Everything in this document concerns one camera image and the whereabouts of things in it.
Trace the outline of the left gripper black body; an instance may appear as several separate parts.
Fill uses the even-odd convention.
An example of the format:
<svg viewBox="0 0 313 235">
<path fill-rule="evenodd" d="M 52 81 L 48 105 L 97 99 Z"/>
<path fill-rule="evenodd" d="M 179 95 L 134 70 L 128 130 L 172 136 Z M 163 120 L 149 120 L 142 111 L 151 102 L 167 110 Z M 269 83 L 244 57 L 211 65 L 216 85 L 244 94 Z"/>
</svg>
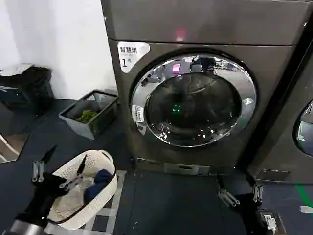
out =
<svg viewBox="0 0 313 235">
<path fill-rule="evenodd" d="M 66 178 L 44 173 L 42 182 L 33 182 L 35 187 L 34 196 L 26 209 L 17 215 L 18 220 L 47 220 L 54 201 L 66 194 L 60 185 L 65 183 Z"/>
</svg>

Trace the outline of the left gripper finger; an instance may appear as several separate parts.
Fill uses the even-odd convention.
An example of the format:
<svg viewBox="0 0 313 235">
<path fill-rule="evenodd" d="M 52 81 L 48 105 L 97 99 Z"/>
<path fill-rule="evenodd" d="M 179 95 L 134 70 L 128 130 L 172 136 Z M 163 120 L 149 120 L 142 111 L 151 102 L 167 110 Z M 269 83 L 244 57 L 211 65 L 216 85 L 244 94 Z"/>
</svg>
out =
<svg viewBox="0 0 313 235">
<path fill-rule="evenodd" d="M 85 169 L 86 165 L 86 159 L 87 155 L 84 156 L 78 170 L 76 171 L 76 175 L 72 177 L 70 180 L 67 180 L 65 183 L 62 183 L 59 185 L 60 189 L 63 190 L 72 190 L 74 187 L 76 187 L 77 184 L 79 184 L 83 180 L 83 171 Z"/>
<path fill-rule="evenodd" d="M 54 145 L 50 150 L 45 152 L 44 156 L 40 160 L 36 160 L 32 163 L 32 182 L 43 182 L 45 165 L 50 161 L 52 155 L 54 154 L 57 145 Z"/>
</svg>

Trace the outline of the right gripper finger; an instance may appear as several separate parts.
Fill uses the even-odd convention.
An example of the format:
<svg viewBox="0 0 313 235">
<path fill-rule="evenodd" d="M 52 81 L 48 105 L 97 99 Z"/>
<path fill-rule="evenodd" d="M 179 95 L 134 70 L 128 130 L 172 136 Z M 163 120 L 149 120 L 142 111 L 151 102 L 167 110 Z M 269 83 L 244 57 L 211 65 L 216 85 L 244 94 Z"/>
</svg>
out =
<svg viewBox="0 0 313 235">
<path fill-rule="evenodd" d="M 261 204 L 263 202 L 263 186 L 257 184 L 256 180 L 247 172 L 246 179 L 252 187 L 253 201 L 256 204 Z"/>
<path fill-rule="evenodd" d="M 239 200 L 237 200 L 230 192 L 225 189 L 221 176 L 217 176 L 217 183 L 219 186 L 218 197 L 223 201 L 226 206 L 237 206 Z"/>
</svg>

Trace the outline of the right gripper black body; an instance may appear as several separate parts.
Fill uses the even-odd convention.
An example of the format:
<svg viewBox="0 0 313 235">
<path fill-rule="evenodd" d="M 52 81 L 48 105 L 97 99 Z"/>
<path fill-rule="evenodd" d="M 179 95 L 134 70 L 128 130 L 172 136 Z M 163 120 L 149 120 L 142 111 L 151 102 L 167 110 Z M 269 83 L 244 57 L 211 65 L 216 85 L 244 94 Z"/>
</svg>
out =
<svg viewBox="0 0 313 235">
<path fill-rule="evenodd" d="M 258 205 L 253 200 L 252 193 L 235 195 L 240 204 L 235 207 L 235 212 L 240 215 L 246 228 L 247 235 L 262 235 L 263 227 L 257 215 Z"/>
</svg>

